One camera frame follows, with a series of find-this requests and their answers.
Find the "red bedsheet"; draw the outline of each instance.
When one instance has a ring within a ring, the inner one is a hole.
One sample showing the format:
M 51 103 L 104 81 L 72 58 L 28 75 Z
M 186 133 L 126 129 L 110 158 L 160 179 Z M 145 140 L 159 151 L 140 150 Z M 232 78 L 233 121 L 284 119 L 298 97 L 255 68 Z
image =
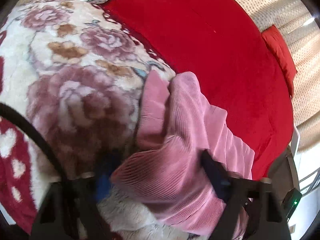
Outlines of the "red bedsheet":
M 281 69 L 234 0 L 110 0 L 103 5 L 140 33 L 177 72 L 194 72 L 227 125 L 254 151 L 253 179 L 291 140 L 292 103 Z

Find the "pink sweater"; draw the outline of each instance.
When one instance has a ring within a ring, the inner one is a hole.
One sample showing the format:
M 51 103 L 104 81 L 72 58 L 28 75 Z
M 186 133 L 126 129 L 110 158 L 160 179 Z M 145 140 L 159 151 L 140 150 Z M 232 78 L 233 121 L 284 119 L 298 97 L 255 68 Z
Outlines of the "pink sweater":
M 245 179 L 251 179 L 254 151 L 226 126 L 227 111 L 211 106 L 191 72 L 170 83 L 153 70 L 142 97 L 137 152 L 111 180 L 144 203 L 163 223 L 198 235 L 209 235 L 225 204 L 216 197 L 200 166 L 199 154 L 212 157 Z M 242 211 L 234 237 L 244 233 Z

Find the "white wall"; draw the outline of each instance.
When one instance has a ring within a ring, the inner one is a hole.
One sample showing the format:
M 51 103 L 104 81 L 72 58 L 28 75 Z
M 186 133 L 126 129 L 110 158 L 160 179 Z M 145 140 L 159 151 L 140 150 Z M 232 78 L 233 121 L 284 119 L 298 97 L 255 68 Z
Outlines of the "white wall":
M 294 156 L 299 180 L 308 176 L 320 167 L 320 143 L 305 152 L 298 152 Z
M 320 209 L 320 187 L 302 197 L 297 209 L 289 220 L 289 226 L 296 224 L 292 240 L 299 240 L 307 231 Z

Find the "black strap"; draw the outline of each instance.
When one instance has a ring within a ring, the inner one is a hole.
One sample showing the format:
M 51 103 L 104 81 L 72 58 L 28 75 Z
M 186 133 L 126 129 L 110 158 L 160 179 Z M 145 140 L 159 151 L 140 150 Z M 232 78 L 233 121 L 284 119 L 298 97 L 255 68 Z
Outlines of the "black strap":
M 56 171 L 61 176 L 62 186 L 68 188 L 69 180 L 67 178 L 66 172 L 64 171 L 58 159 L 53 154 L 53 151 L 49 144 L 44 140 L 41 134 L 33 127 L 33 125 L 30 124 L 16 110 L 3 103 L 0 103 L 0 116 L 17 126 L 34 141 L 34 143 L 43 151 L 44 155 L 48 158 L 48 160 L 52 163 Z

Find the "fleece blanket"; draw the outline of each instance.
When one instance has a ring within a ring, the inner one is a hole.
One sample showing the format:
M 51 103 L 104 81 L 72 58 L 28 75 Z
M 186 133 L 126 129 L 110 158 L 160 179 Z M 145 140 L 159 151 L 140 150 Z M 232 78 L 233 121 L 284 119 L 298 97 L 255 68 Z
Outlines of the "fleece blanket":
M 147 74 L 175 75 L 126 25 L 90 3 L 69 0 L 15 7 L 0 30 L 0 63 L 0 101 L 40 131 L 69 177 L 90 169 L 110 148 L 122 159 L 130 155 Z M 54 170 L 5 119 L 0 132 L 0 202 L 29 233 Z M 158 222 L 116 187 L 98 207 L 124 240 L 197 237 Z

